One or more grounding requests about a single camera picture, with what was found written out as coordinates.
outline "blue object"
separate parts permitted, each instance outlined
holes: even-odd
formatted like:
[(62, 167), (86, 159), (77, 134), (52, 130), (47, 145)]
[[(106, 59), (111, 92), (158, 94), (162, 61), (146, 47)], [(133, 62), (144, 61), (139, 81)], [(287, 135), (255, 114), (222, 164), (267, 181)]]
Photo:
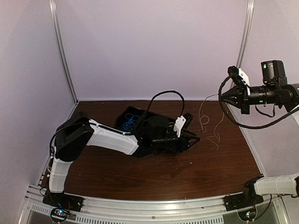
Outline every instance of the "blue object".
[(130, 132), (135, 127), (135, 122), (140, 118), (138, 115), (133, 115), (131, 113), (127, 113), (125, 115), (125, 118), (128, 120), (126, 123), (124, 123), (121, 128), (125, 132)]

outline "wooden floor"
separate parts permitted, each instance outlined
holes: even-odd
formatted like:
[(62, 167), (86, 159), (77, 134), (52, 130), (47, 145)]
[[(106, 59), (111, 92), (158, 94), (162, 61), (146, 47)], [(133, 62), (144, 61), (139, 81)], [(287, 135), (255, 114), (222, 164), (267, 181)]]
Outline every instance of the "wooden floor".
[[(127, 106), (146, 109), (148, 101), (81, 102), (76, 112), (85, 111), (99, 123), (114, 126)], [(201, 101), (187, 101), (185, 112), (194, 115), (189, 129), (198, 132)], [(176, 118), (181, 102), (155, 101), (151, 111)], [(84, 196), (128, 200), (190, 199), (242, 191), (243, 184), (260, 172), (239, 127), (228, 119), (218, 126), (217, 146), (207, 139), (221, 120), (218, 102), (203, 104), (202, 114), (210, 117), (201, 141), (177, 155), (149, 155), (135, 158), (100, 148), (86, 147), (72, 164), (65, 192)]]

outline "metal frame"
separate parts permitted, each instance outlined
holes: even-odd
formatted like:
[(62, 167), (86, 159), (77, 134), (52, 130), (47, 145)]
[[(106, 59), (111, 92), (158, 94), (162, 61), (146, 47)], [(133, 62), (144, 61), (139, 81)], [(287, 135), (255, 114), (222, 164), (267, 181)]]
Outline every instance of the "metal frame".
[(61, 61), (62, 68), (64, 70), (64, 76), (71, 94), (71, 98), (73, 100), (73, 103), (76, 104), (78, 102), (78, 99), (75, 93), (74, 85), (71, 80), (70, 71), (65, 58), (65, 52), (64, 52), (64, 47), (63, 47), (63, 42), (62, 42), (62, 37), (61, 37), (61, 32), (59, 27), (59, 21), (58, 21), (58, 14), (56, 9), (56, 0), (49, 0), (49, 4), (50, 4), (50, 12), (53, 20), (53, 27), (54, 27), (54, 33), (55, 33), (56, 43), (58, 47), (59, 58)]
[(243, 35), (242, 35), (242, 39), (241, 39), (241, 46), (240, 46), (240, 50), (239, 50), (238, 59), (236, 62), (237, 68), (240, 68), (243, 65), (243, 61), (245, 58), (245, 52), (246, 52), (246, 48), (247, 48), (248, 41), (249, 41), (249, 35), (251, 32), (253, 15), (254, 15), (254, 0), (248, 0), (246, 16), (245, 16), (245, 23), (244, 23), (244, 28), (243, 28)]
[[(43, 204), (43, 197), (39, 190), (40, 187), (29, 186), (18, 224), (27, 224), (31, 211), (44, 215), (50, 214), (52, 207)], [(81, 212), (72, 211), (70, 221), (79, 224), (195, 224), (208, 223), (209, 220), (217, 219), (218, 224), (223, 224), (223, 215), (237, 212), (236, 210), (226, 211), (223, 197), (224, 195), (170, 201), (126, 201), (83, 196)], [(264, 196), (262, 204), (268, 204), (269, 201), (270, 196)], [(289, 224), (282, 198), (274, 195), (272, 201), (279, 223)]]

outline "lavender wall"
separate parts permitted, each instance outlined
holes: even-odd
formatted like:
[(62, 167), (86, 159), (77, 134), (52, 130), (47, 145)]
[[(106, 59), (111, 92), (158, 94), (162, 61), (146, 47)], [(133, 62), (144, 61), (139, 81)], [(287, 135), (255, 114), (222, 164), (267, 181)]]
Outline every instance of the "lavender wall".
[[(289, 83), (299, 83), (299, 2), (255, 1), (255, 15), (243, 68), (252, 85), (262, 84), (260, 62), (282, 60)], [(282, 109), (278, 115), (285, 113)], [(254, 112), (242, 115), (243, 123), (261, 125), (271, 119)], [(254, 150), (268, 176), (299, 172), (299, 127), (292, 118), (263, 130), (248, 130)], [(299, 223), (299, 201), (284, 197), (291, 222)]]
[(216, 93), (227, 67), (236, 63), (246, 5), (246, 0), (58, 1), (77, 97), (150, 99), (175, 89), (187, 99), (203, 99)]
[(2, 0), (0, 17), (0, 223), (12, 224), (73, 105), (48, 1)]

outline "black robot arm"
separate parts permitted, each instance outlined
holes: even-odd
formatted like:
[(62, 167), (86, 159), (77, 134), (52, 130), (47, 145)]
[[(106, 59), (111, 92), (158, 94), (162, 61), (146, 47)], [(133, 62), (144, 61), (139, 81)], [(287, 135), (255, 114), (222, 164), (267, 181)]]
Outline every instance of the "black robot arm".
[(228, 75), (235, 86), (221, 94), (220, 101), (241, 109), (242, 114), (250, 113), (250, 105), (275, 104), (284, 106), (290, 112), (299, 104), (299, 84), (288, 84), (282, 61), (261, 63), (263, 84), (250, 86), (248, 76), (235, 66), (228, 68)]

